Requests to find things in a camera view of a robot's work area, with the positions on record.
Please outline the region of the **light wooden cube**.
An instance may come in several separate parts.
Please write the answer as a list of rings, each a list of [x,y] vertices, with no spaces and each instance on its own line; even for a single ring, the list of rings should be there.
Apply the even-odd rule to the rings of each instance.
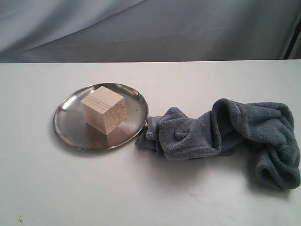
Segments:
[[[105,135],[126,119],[125,98],[104,86],[83,98],[80,104],[86,123]]]

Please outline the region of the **grey-blue fluffy towel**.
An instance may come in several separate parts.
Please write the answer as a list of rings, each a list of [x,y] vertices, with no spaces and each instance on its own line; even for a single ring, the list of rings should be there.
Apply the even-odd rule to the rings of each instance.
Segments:
[[[169,160],[230,154],[241,144],[253,152],[259,181],[280,191],[300,185],[301,153],[294,119],[282,103],[219,99],[196,119],[172,107],[162,116],[149,117],[136,141],[139,149],[154,150]]]

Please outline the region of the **round stainless steel plate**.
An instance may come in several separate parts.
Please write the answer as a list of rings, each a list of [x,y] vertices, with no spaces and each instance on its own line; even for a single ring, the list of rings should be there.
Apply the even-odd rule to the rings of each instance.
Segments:
[[[126,119],[110,134],[105,135],[86,123],[81,100],[100,87],[110,89],[124,97]],[[53,117],[56,135],[67,145],[82,151],[104,151],[119,147],[143,129],[149,114],[144,96],[124,84],[100,83],[81,88],[71,93],[57,107]]]

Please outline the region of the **grey backdrop cloth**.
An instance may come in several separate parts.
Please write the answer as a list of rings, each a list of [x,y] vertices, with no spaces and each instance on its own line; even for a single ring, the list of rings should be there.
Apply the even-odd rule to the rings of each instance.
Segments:
[[[3,0],[3,63],[280,59],[298,0]]]

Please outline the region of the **black stand pole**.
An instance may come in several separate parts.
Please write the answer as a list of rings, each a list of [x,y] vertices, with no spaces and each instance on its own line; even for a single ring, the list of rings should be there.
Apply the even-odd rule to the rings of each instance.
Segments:
[[[298,39],[298,36],[299,36],[300,32],[301,32],[301,18],[299,19],[299,21],[298,21],[298,23],[297,23],[297,25],[296,25],[296,27],[294,29],[294,33],[293,33],[292,38],[291,38],[291,40],[289,42],[289,45],[288,45],[288,47],[286,49],[285,55],[283,57],[283,60],[287,60],[289,58],[289,56],[290,56],[290,54],[291,54],[291,52],[292,52],[292,50],[294,48],[294,45],[295,45],[295,43],[296,43],[296,41]]]

